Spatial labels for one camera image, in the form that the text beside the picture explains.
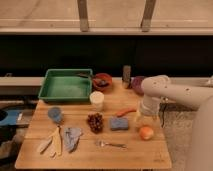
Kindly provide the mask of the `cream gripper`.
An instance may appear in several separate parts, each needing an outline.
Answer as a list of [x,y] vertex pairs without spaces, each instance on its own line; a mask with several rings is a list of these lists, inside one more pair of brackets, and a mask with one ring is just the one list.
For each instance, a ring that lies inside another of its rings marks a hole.
[[135,127],[139,129],[142,126],[152,126],[156,120],[156,116],[147,116],[137,110],[134,117],[134,124]]

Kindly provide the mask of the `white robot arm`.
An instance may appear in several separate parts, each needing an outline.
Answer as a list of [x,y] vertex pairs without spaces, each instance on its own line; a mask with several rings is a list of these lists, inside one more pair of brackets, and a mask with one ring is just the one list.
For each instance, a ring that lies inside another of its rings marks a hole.
[[197,111],[184,171],[213,171],[213,88],[173,84],[167,75],[147,77],[141,88],[142,116],[156,116],[162,98]]

